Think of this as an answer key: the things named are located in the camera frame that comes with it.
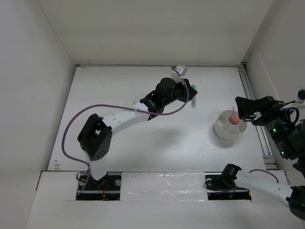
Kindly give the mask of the black handled scissors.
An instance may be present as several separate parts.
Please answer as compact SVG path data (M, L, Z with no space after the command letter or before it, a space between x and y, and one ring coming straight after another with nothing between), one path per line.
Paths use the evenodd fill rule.
M256 114L252 114L252 115L249 115L249 116L245 117L243 120L245 122L252 122L256 119L256 117L257 117Z

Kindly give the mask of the green highlighter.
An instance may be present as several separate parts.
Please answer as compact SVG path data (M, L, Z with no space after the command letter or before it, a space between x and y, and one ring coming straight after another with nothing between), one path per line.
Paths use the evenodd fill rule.
M196 95L197 95L197 86L195 84L191 84L191 87L195 90L195 95L193 96L191 100L191 108L195 109L196 108Z

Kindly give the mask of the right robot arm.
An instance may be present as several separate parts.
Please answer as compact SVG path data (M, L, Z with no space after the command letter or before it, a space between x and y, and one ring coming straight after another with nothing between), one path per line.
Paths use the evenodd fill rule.
M262 126L269 133L281 158L296 160L293 168L305 173L305 121L300 119L300 109L305 98L285 103L271 96L261 99L236 97L238 115L242 121ZM227 164L220 175L221 184L234 190L237 188L258 192L276 200L301 220L305 219L305 187L280 184L255 175L256 169L247 171L237 165Z

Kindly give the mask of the orange pen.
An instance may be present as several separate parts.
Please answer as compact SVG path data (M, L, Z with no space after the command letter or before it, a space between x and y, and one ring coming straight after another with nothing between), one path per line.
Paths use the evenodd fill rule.
M229 122L233 125L238 125L240 124L241 120L237 115L232 115L228 118Z

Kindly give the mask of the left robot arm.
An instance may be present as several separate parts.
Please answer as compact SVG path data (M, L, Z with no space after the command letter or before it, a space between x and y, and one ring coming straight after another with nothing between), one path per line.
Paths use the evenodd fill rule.
M77 140L90 161L98 161L108 153L111 139L120 131L140 122L149 121L164 112L164 108L175 102L187 103L197 95L189 80L176 82L162 78L155 90L137 102L130 110L99 117L92 114L80 131Z

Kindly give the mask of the red pink pen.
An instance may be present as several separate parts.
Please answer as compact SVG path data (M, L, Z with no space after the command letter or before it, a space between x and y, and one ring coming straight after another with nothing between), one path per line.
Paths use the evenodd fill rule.
M232 124L235 122L235 109L234 109L234 106L232 107L232 116L231 116L231 121L232 121Z

